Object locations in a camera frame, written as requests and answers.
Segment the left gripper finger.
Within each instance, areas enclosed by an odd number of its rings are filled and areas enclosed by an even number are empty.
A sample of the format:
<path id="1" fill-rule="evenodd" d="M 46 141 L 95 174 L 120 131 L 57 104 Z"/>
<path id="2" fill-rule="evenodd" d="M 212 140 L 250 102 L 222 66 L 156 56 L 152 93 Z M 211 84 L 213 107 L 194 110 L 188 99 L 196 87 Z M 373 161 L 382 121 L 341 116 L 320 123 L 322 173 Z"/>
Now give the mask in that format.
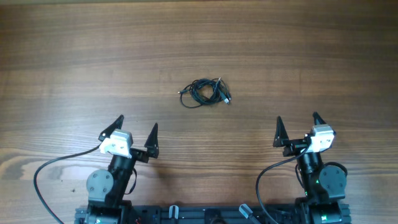
<path id="1" fill-rule="evenodd" d="M 159 156 L 159 142 L 158 142 L 159 125 L 155 123 L 150 132 L 144 147 L 147 149 L 149 157 L 157 159 Z"/>
<path id="2" fill-rule="evenodd" d="M 124 116 L 121 114 L 112 124 L 110 124 L 106 129 L 104 129 L 98 137 L 99 141 L 104 141 L 106 138 L 110 138 L 110 135 L 116 129 L 121 129 L 124 121 Z"/>

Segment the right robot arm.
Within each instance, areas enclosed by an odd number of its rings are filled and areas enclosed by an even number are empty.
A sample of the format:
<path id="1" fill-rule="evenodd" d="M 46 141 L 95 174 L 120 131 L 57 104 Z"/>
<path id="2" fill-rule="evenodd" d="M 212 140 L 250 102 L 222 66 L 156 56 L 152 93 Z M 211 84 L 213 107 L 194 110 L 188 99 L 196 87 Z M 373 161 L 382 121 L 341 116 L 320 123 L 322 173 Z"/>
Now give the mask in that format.
<path id="1" fill-rule="evenodd" d="M 321 153 L 332 147 L 335 130 L 313 113 L 314 125 L 302 139 L 290 139 L 281 117 L 277 118 L 274 147 L 283 147 L 283 156 L 297 161 L 297 175 L 305 196 L 295 201 L 301 223 L 351 223 L 345 195 L 348 170 L 337 162 L 324 163 Z"/>

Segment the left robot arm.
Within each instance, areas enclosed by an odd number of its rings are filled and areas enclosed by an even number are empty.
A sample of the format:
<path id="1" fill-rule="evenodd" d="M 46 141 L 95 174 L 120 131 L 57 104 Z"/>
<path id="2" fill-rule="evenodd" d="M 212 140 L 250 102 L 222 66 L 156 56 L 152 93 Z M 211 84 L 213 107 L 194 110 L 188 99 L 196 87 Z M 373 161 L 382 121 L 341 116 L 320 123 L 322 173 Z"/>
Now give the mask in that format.
<path id="1" fill-rule="evenodd" d="M 128 190 L 127 185 L 137 162 L 147 163 L 150 158 L 158 158 L 159 143 L 157 123 L 153 126 L 144 147 L 146 150 L 133 148 L 133 138 L 129 131 L 122 129 L 124 116 L 120 115 L 112 124 L 99 134 L 101 141 L 98 148 L 103 154 L 112 155 L 107 169 L 92 172 L 86 181 L 88 206 L 77 211 L 75 223 L 140 223 L 140 215 L 133 209 L 132 202 L 124 200 L 131 194 L 136 184 Z"/>

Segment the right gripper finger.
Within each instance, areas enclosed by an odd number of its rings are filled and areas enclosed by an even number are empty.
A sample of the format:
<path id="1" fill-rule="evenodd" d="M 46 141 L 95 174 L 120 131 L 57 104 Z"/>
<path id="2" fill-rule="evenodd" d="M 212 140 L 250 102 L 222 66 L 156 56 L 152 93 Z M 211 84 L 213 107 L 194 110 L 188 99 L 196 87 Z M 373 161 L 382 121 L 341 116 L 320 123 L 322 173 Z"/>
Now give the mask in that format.
<path id="1" fill-rule="evenodd" d="M 326 124 L 326 122 L 322 119 L 322 117 L 318 114 L 318 112 L 314 112 L 312 114 L 313 120 L 314 120 L 314 125 L 321 125 L 321 124 Z"/>
<path id="2" fill-rule="evenodd" d="M 289 136 L 280 116 L 277 117 L 276 131 L 274 136 L 274 147 L 284 147 L 289 144 Z"/>

